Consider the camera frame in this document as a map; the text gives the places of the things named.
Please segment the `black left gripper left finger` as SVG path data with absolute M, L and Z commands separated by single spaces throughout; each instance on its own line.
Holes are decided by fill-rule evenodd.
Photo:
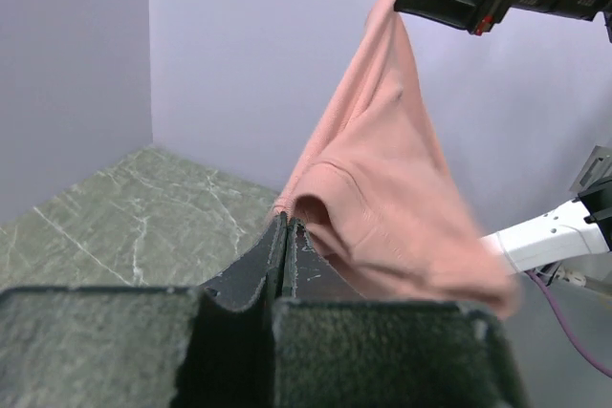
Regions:
M 196 287 L 1 294 L 5 407 L 267 407 L 287 225 Z

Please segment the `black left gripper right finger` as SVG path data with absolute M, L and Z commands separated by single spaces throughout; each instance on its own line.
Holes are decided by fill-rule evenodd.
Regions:
M 273 307 L 276 407 L 525 407 L 496 317 L 471 302 L 360 297 L 301 223 Z

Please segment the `pink t shirt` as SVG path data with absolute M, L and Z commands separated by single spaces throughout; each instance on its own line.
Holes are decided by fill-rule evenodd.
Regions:
M 453 181 L 395 1 L 369 12 L 273 214 L 302 221 L 366 297 L 477 301 L 506 318 L 519 299 L 510 264 Z

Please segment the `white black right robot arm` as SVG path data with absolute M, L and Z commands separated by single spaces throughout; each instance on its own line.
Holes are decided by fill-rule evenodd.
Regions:
M 489 32 L 511 8 L 584 21 L 611 20 L 611 0 L 396 0 L 397 12 L 466 31 Z M 528 271 L 611 249 L 611 150 L 595 146 L 575 179 L 575 198 L 529 221 L 487 236 L 513 268 Z

